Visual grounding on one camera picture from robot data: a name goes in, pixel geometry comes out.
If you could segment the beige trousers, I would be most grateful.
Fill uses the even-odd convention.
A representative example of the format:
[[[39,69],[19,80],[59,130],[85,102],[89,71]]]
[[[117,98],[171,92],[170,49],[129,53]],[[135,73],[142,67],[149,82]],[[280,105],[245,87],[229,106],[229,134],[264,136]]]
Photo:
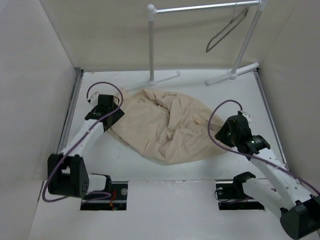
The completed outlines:
[[[144,88],[121,91],[124,116],[109,130],[119,142],[162,165],[215,158],[226,151],[211,138],[223,126],[199,100],[178,92]]]

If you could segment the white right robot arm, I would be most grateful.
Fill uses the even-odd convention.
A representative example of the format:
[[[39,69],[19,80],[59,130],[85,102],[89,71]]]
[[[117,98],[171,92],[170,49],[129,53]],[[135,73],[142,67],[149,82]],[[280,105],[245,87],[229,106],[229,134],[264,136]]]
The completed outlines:
[[[244,112],[229,117],[214,138],[236,148],[272,185],[266,187],[247,171],[233,178],[231,190],[236,197],[248,196],[262,204],[279,219],[282,229],[293,240],[320,229],[320,196],[312,194],[284,168],[262,136],[252,135]]]

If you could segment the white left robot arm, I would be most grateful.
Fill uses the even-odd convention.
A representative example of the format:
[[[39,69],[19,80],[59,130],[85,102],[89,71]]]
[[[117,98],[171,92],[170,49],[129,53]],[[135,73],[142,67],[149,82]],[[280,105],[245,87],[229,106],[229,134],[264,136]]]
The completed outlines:
[[[112,195],[111,178],[108,175],[91,173],[89,161],[85,159],[98,138],[124,116],[121,110],[123,98],[100,94],[97,105],[86,115],[83,125],[73,140],[59,153],[47,160],[47,182],[44,192],[84,199],[94,194],[100,199]]]

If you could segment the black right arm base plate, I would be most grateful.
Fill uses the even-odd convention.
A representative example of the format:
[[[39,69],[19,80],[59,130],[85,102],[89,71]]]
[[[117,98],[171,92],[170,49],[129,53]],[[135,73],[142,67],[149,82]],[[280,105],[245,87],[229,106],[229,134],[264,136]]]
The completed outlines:
[[[264,211],[265,207],[244,193],[237,193],[232,181],[216,181],[214,197],[220,211]]]

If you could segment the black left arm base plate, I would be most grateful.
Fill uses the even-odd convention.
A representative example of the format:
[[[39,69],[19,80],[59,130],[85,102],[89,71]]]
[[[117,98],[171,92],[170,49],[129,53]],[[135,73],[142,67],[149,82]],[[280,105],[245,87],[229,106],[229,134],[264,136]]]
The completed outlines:
[[[80,204],[81,211],[126,211],[128,182],[115,181],[103,193],[90,193]]]

